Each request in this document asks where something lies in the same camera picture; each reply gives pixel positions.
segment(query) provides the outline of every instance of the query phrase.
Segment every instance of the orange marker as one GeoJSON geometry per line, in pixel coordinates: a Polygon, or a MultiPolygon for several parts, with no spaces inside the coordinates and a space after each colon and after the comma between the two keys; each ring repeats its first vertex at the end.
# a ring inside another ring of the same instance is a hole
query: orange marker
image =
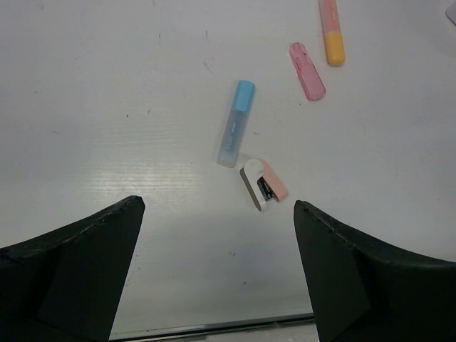
{"type": "Polygon", "coordinates": [[[345,50],[336,0],[319,0],[319,3],[326,57],[330,65],[339,66],[345,62],[345,50]]]}

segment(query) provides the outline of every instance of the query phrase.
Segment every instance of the mini stapler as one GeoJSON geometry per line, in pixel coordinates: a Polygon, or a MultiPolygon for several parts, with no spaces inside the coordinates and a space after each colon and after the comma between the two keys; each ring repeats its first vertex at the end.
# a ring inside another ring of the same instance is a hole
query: mini stapler
{"type": "Polygon", "coordinates": [[[264,160],[251,159],[246,162],[241,169],[241,177],[260,212],[266,209],[266,201],[271,198],[280,202],[288,196],[285,184],[264,160]]]}

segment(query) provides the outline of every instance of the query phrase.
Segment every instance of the table surface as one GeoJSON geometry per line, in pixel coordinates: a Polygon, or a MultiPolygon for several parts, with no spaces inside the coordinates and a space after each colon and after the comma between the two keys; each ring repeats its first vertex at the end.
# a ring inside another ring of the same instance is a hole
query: table surface
{"type": "Polygon", "coordinates": [[[450,3],[339,1],[331,68],[317,0],[0,1],[0,247],[142,196],[112,338],[311,312],[296,200],[456,261],[450,3]],[[266,212],[215,163],[239,79],[257,86],[239,163],[264,158],[290,191],[266,212]]]}

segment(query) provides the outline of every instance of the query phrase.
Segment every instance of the blue marker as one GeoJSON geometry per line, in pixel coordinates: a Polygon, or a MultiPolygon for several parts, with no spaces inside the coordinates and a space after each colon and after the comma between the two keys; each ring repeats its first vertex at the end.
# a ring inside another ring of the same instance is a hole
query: blue marker
{"type": "Polygon", "coordinates": [[[217,156],[217,164],[226,167],[234,167],[236,164],[254,94],[255,85],[252,82],[239,81],[217,156]]]}

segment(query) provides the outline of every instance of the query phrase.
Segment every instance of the yellow cap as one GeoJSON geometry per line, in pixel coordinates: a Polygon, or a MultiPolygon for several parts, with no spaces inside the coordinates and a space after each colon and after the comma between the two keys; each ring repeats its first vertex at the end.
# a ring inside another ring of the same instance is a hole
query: yellow cap
{"type": "Polygon", "coordinates": [[[328,63],[332,66],[339,66],[345,62],[345,50],[343,38],[340,32],[328,32],[325,34],[326,56],[328,63]]]}

